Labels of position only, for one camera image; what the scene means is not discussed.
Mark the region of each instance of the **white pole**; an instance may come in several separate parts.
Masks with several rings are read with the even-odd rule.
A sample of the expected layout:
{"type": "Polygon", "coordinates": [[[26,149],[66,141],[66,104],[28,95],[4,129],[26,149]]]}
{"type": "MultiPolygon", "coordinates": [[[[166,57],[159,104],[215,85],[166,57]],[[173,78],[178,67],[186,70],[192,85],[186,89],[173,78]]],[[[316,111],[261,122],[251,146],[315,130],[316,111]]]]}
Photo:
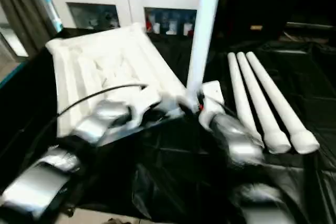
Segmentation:
{"type": "Polygon", "coordinates": [[[235,104],[238,118],[242,122],[242,124],[250,130],[252,136],[254,136],[254,138],[259,141],[261,146],[264,147],[264,143],[261,140],[261,135],[258,133],[256,124],[253,119],[251,107],[248,103],[236,55],[233,52],[230,52],[227,55],[227,58],[229,61],[232,89],[235,97],[235,104]]]}
{"type": "Polygon", "coordinates": [[[192,100],[201,90],[218,0],[200,0],[189,65],[187,94],[192,100]]]}
{"type": "Polygon", "coordinates": [[[316,151],[320,147],[320,144],[317,142],[314,135],[305,128],[255,54],[253,52],[248,52],[247,58],[275,109],[279,113],[279,116],[284,122],[284,125],[288,129],[290,140],[294,148],[300,154],[316,151]]]}
{"type": "Polygon", "coordinates": [[[253,105],[256,108],[258,118],[264,131],[264,141],[269,148],[269,152],[284,153],[288,151],[291,148],[290,143],[285,133],[280,130],[245,55],[240,52],[238,53],[237,58],[247,89],[251,95],[253,105]]]}

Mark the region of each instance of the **glass cabinet door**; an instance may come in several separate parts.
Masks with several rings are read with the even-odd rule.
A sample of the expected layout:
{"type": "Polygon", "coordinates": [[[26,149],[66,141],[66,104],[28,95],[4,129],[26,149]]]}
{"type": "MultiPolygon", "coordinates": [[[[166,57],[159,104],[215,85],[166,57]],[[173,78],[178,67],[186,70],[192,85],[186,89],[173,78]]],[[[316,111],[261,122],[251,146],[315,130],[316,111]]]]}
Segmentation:
{"type": "Polygon", "coordinates": [[[66,28],[108,30],[132,23],[128,0],[52,0],[66,28]]]}
{"type": "Polygon", "coordinates": [[[145,7],[148,33],[193,37],[196,10],[145,7]]]}
{"type": "Polygon", "coordinates": [[[109,30],[119,28],[119,18],[115,5],[87,3],[67,3],[72,18],[78,28],[109,30]]]}

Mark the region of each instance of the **black tablecloth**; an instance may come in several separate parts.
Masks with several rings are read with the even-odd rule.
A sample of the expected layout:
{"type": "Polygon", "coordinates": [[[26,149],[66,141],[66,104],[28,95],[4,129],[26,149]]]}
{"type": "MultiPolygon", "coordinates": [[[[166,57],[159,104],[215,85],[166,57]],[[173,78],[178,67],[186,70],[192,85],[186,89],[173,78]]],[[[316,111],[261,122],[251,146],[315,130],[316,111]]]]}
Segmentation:
{"type": "MultiPolygon", "coordinates": [[[[90,32],[64,29],[58,37],[69,38],[90,32]]],[[[159,35],[150,35],[150,38],[177,77],[186,84],[191,40],[159,35]]],[[[311,223],[336,223],[336,50],[314,43],[267,42],[231,48],[221,48],[220,43],[213,43],[204,81],[220,81],[225,103],[234,111],[226,55],[229,51],[241,50],[255,52],[304,125],[314,133],[321,145],[319,151],[309,155],[299,155],[294,150],[287,154],[271,155],[266,150],[265,170],[277,186],[299,205],[311,223]]],[[[0,88],[3,121],[0,136],[1,189],[17,176],[34,136],[57,113],[52,60],[52,56],[44,48],[0,88]]],[[[281,129],[288,133],[274,109],[273,111],[281,129]]],[[[258,121],[257,127],[262,132],[258,121]]],[[[37,146],[35,157],[55,143],[55,138],[56,125],[53,125],[46,133],[45,140],[37,146]]],[[[124,154],[123,161],[126,165],[128,158],[124,154]]],[[[107,182],[102,182],[106,177],[102,176],[103,179],[97,186],[107,186],[107,182]]],[[[113,201],[106,198],[113,195],[115,194],[107,192],[107,188],[92,188],[86,192],[81,204],[96,210],[142,216],[129,202],[120,201],[116,204],[117,209],[106,206],[107,202],[113,201]]]]}

